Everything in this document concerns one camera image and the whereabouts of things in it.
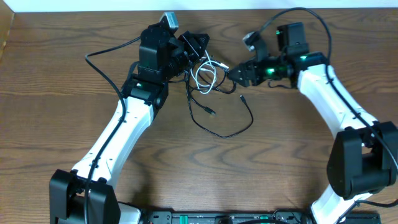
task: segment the table surface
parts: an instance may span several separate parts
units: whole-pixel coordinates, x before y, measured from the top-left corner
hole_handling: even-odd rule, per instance
[[[316,10],[333,36],[331,63],[354,98],[380,121],[398,123],[398,10]],[[180,29],[210,35],[210,54],[233,67],[251,56],[242,37],[278,10],[178,11]],[[140,35],[162,12],[16,14],[0,64],[0,222],[47,223],[49,180],[70,170],[109,122],[118,98],[84,61]],[[265,32],[277,54],[276,26],[302,21],[312,51],[326,50],[326,35],[311,15],[292,12]],[[138,44],[93,59],[118,86],[138,60]],[[138,140],[116,188],[118,200],[140,207],[185,211],[264,211],[305,208],[328,185],[326,163],[333,144],[327,125],[297,90],[266,83],[212,93],[194,107],[206,127],[229,134],[250,121],[239,99],[252,109],[254,124],[231,139],[218,139],[194,125],[183,83],[170,94]],[[388,203],[398,185],[371,197]],[[398,222],[398,208],[377,210],[384,223]]]

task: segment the green tape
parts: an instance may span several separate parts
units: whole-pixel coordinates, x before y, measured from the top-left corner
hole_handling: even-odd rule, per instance
[[[260,216],[260,219],[268,219],[268,216]]]
[[[180,216],[180,224],[188,224],[188,215]]]

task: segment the wooden table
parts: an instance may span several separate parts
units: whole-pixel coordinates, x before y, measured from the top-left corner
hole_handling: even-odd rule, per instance
[[[398,124],[397,9],[325,9],[333,35],[331,63],[345,87],[380,121]],[[251,54],[241,43],[278,10],[178,11],[180,29],[210,35],[208,51],[233,67]],[[0,223],[47,223],[49,180],[70,170],[91,148],[114,113],[116,94],[84,61],[84,54],[140,35],[162,12],[17,14],[0,64]],[[320,23],[287,14],[265,32],[277,54],[276,26],[302,21],[314,50],[326,50]],[[93,59],[123,84],[138,44]],[[192,122],[183,83],[170,95],[124,165],[118,200],[140,207],[197,211],[305,208],[328,185],[333,138],[314,106],[297,90],[238,87],[232,95],[197,94],[213,108],[194,107],[199,122],[221,134],[255,122],[231,139],[218,139]],[[398,185],[371,197],[387,203]],[[377,210],[398,222],[398,208]]]

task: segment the white background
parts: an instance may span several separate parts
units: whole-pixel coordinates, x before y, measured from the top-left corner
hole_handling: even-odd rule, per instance
[[[398,7],[398,0],[4,0],[14,12]]]

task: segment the cardboard edge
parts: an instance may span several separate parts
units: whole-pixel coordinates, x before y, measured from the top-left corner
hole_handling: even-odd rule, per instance
[[[7,4],[3,0],[0,0],[0,60],[7,44],[14,15],[15,13]]]

